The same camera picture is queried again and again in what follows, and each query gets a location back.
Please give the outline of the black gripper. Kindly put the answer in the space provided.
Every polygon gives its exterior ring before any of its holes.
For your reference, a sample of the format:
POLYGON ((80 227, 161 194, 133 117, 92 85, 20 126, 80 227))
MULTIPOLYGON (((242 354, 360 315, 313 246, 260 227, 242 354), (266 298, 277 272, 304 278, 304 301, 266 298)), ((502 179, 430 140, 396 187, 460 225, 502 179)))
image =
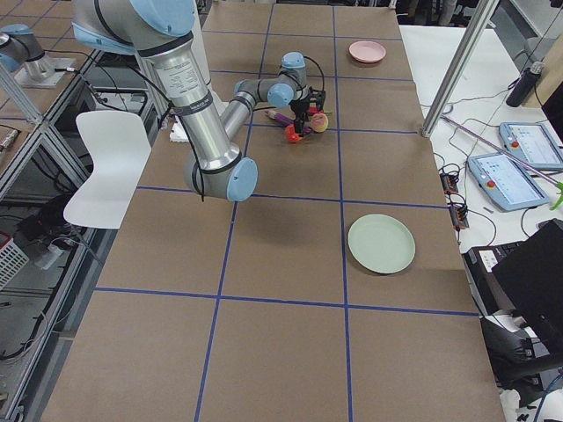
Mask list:
POLYGON ((309 108, 310 100, 307 98, 293 100, 291 102, 291 110, 295 115, 295 132, 298 135, 304 133, 305 121, 308 117, 309 108))

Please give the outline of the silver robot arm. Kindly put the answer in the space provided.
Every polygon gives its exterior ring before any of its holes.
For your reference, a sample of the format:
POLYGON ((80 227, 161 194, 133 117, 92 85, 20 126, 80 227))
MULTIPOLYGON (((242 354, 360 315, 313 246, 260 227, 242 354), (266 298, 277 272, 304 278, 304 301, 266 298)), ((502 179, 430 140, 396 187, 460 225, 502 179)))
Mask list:
POLYGON ((287 53, 277 77, 240 82, 219 111, 193 51, 202 42, 194 32, 198 24, 193 1, 76 1, 72 22, 76 39, 86 46, 151 63, 152 83, 172 103, 192 144, 186 184, 201 197, 243 201, 252 195, 259 173, 234 136, 258 103, 283 108, 307 98, 304 57, 287 53))
POLYGON ((28 25, 10 24, 1 28, 1 63, 10 73, 44 55, 44 49, 28 25))

